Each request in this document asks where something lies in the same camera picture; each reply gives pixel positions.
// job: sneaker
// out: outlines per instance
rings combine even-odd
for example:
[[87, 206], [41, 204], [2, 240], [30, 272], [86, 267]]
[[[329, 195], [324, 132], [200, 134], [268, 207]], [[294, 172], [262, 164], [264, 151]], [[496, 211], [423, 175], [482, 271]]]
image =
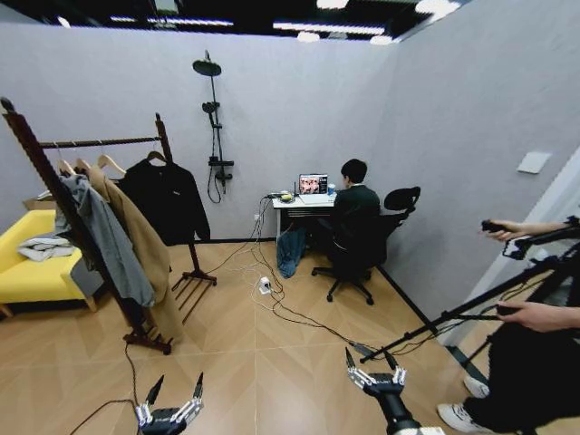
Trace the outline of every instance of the sneaker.
[[489, 387], [471, 376], [466, 376], [463, 380], [465, 388], [469, 390], [471, 395], [476, 399], [485, 399], [489, 396]]
[[493, 430], [484, 428], [475, 423], [462, 404], [439, 405], [437, 412], [443, 421], [451, 428], [463, 433], [493, 433]]

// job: robotic hand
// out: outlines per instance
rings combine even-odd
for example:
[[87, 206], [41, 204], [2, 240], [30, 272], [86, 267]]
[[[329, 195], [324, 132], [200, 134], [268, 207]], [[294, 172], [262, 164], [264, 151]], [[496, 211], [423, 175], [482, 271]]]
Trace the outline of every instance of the robotic hand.
[[356, 368], [353, 356], [348, 352], [348, 349], [345, 348], [345, 350], [348, 377], [354, 385], [379, 402], [382, 413], [387, 420], [387, 433], [389, 435], [445, 435], [441, 428], [422, 428], [405, 408], [401, 393], [405, 387], [407, 371], [397, 365], [392, 355], [385, 353], [387, 362], [395, 371], [394, 374], [367, 374]]
[[203, 408], [203, 373], [199, 375], [193, 398], [186, 401], [181, 408], [161, 408], [151, 412], [157, 395], [161, 390], [164, 376], [161, 376], [149, 391], [147, 399], [135, 411], [139, 420], [140, 433], [143, 435], [176, 435], [184, 431], [195, 420]]

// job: white desk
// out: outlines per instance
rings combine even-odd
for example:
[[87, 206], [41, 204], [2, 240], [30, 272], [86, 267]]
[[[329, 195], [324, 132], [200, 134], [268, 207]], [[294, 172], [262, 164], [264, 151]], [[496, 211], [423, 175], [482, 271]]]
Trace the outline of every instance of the white desk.
[[334, 207], [335, 198], [336, 193], [333, 193], [329, 195], [327, 202], [318, 204], [305, 204], [300, 197], [296, 198], [294, 202], [282, 202], [278, 198], [272, 199], [276, 219], [275, 239], [280, 237], [283, 212], [287, 213], [290, 218], [324, 218], [330, 216], [330, 209]]

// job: tripod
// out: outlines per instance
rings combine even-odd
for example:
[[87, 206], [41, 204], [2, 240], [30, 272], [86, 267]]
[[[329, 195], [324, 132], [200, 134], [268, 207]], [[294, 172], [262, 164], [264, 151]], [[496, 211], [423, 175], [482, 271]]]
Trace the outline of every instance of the tripod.
[[[518, 248], [518, 250], [507, 255], [506, 250], [504, 249], [504, 256], [522, 260], [526, 256], [528, 249], [532, 246], [544, 245], [546, 243], [568, 238], [580, 238], [580, 227], [577, 226], [577, 223], [574, 220], [570, 220], [569, 222], [574, 226], [558, 229], [556, 231], [545, 233], [540, 236], [516, 240], [515, 246]], [[524, 285], [535, 276], [541, 276], [546, 272], [552, 271], [552, 274], [550, 274], [548, 277], [539, 280], [539, 282], [542, 284], [528, 299], [530, 302], [540, 302], [545, 300], [546, 297], [555, 291], [569, 276], [573, 276], [574, 273], [577, 274], [577, 271], [580, 268], [580, 243], [573, 245], [561, 256], [550, 256], [544, 260], [532, 260], [532, 262], [534, 265], [529, 269], [524, 270], [521, 274], [508, 279], [506, 282], [497, 285], [496, 287], [488, 290], [486, 293], [470, 301], [467, 301], [465, 304], [462, 304], [450, 311], [444, 311], [437, 319], [431, 322], [427, 322], [422, 327], [405, 333], [400, 339], [387, 344], [375, 352], [365, 355], [363, 358], [361, 358], [361, 363], [366, 363], [372, 358], [382, 355], [393, 347], [396, 347], [401, 343], [405, 343], [418, 335], [421, 335], [427, 331], [432, 331], [440, 324], [444, 324], [449, 320], [495, 320], [497, 319], [495, 316], [464, 313], [477, 307], [478, 305], [484, 304], [494, 297], [504, 294], [507, 290], [510, 290], [516, 285]], [[484, 344], [485, 345], [480, 346], [479, 349], [476, 350], [477, 353], [481, 352], [488, 343]]]

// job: beige coat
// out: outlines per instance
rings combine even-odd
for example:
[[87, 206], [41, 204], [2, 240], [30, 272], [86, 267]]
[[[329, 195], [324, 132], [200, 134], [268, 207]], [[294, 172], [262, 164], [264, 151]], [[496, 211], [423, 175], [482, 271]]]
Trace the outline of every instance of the beige coat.
[[91, 186], [111, 206], [119, 223], [133, 244], [133, 252], [139, 260], [145, 275], [155, 293], [155, 305], [150, 314], [159, 332], [165, 337], [173, 337], [175, 343], [183, 334], [179, 311], [173, 294], [169, 290], [169, 251], [161, 241], [149, 221], [137, 206], [107, 179], [99, 167], [88, 171]]

